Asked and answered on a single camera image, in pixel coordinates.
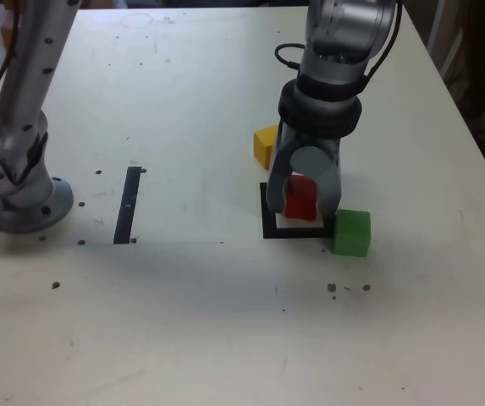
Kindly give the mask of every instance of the cable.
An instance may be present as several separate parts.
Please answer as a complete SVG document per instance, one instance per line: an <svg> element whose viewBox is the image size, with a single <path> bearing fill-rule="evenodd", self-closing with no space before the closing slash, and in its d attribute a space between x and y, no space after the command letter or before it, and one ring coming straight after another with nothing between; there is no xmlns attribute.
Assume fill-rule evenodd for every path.
<svg viewBox="0 0 485 406"><path fill-rule="evenodd" d="M16 46L16 39L19 32L19 16L20 16L20 1L13 0L13 34L11 35L11 42L7 49L7 54L5 55L5 59L3 60L2 67L0 68L0 81L3 77L3 74L7 70L8 65L11 62L14 54L14 48Z"/></svg>
<svg viewBox="0 0 485 406"><path fill-rule="evenodd" d="M376 64L372 66L372 69L370 69L370 72L366 76L366 80L369 82L372 76L378 71L379 67L385 60L385 58L389 55L391 52L391 49L393 49L393 45L396 42L396 38L398 37L398 33L400 32L400 22L402 21L402 3L403 0L397 0L396 2L396 21L394 22L394 29L393 29L393 35L391 35L391 39L387 46L385 47L385 50L381 54L381 57L378 59Z"/></svg>
<svg viewBox="0 0 485 406"><path fill-rule="evenodd" d="M300 63L297 62L292 62L288 61L286 59L283 59L280 55L279 52L284 49L284 48L299 48L299 49L305 49L306 47L303 44L293 44L293 43L287 43L287 44L282 44L278 45L276 49L274 50L274 56L276 57L279 62L283 63L285 66L288 68L294 69L294 70L299 70L300 68Z"/></svg>
<svg viewBox="0 0 485 406"><path fill-rule="evenodd" d="M391 50L393 49L393 45L396 42L396 38L398 37L398 34L400 32L400 23L402 21L402 8L403 8L403 0L397 0L396 1L396 20L394 22L393 35L391 35L391 39L389 40L389 43L387 44L387 46L385 47L385 50L381 54L381 57L379 57L376 64L372 66L368 75L364 77L363 86L362 86L363 90L364 90L364 87L366 87L366 85L372 78L372 76L378 71L379 67L382 65L383 61L387 58ZM288 68L299 70L300 63L287 61L279 55L279 52L284 48L306 49L306 46L304 46L303 44L287 43L287 44L278 45L274 50L274 56L276 57L277 60L279 60L279 62L283 63Z"/></svg>

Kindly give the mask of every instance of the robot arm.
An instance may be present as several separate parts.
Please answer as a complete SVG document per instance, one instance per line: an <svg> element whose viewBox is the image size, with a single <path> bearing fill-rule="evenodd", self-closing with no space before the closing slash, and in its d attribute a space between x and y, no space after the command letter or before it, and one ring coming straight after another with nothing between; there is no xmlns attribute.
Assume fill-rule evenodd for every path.
<svg viewBox="0 0 485 406"><path fill-rule="evenodd" d="M41 107L79 7L80 0L33 0L18 31L0 93L3 231L49 227L73 205L69 184L51 178L45 166L48 132Z"/></svg>
<svg viewBox="0 0 485 406"><path fill-rule="evenodd" d="M341 195L339 140L355 129L361 115L356 95L394 42L365 76L369 60L387 39L395 4L393 38L400 26L401 0L311 0L300 65L277 53L299 72L280 97L282 121L267 188L271 210L283 211L285 185L295 171L317 182L323 218L334 216ZM69 184L51 178L45 166L48 132L41 107L79 6L80 0L31 0L14 54L9 55L0 94L3 231L41 230L61 220L73 205Z"/></svg>
<svg viewBox="0 0 485 406"><path fill-rule="evenodd" d="M365 76L370 59L387 40L395 5L391 40ZM281 121L267 187L272 211L284 210L287 181L297 172L317 183L323 219L334 217L341 197L340 139L355 130L362 112L357 95L389 54L401 13L401 0L316 0L308 8L306 45L277 48L277 58L298 75L282 89L279 101ZM282 47L291 46L304 48L300 64L279 56Z"/></svg>

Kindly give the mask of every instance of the cube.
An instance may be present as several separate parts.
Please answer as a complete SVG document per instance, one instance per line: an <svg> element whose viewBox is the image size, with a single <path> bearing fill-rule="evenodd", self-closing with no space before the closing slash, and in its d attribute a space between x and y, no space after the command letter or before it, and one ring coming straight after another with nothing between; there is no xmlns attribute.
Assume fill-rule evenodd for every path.
<svg viewBox="0 0 485 406"><path fill-rule="evenodd" d="M260 129L253 135L253 155L267 170L270 168L270 159L277 132L278 126L273 125L267 129Z"/></svg>
<svg viewBox="0 0 485 406"><path fill-rule="evenodd" d="M338 210L336 212L333 254L366 257L371 238L368 211Z"/></svg>
<svg viewBox="0 0 485 406"><path fill-rule="evenodd" d="M314 221L317 217L317 185L301 175L291 175L285 196L284 216Z"/></svg>

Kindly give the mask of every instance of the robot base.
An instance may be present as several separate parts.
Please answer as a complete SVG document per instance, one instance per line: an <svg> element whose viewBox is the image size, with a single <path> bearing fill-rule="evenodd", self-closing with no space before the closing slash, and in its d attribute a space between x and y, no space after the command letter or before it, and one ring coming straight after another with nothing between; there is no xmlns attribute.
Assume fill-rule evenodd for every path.
<svg viewBox="0 0 485 406"><path fill-rule="evenodd" d="M0 199L0 230L7 233L33 233L64 218L73 206L73 191L60 178L52 178L52 184L52 194L39 206L7 207Z"/></svg>

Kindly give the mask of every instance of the table surface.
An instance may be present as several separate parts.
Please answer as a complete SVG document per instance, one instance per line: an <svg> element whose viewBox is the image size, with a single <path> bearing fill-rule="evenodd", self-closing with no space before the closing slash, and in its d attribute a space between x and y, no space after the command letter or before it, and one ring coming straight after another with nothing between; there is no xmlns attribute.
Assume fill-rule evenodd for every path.
<svg viewBox="0 0 485 406"><path fill-rule="evenodd" d="M485 161L407 16L342 144L369 256L262 239L252 136L305 22L79 12L44 105L75 206L0 233L0 404L485 404ZM129 166L138 242L113 245Z"/></svg>

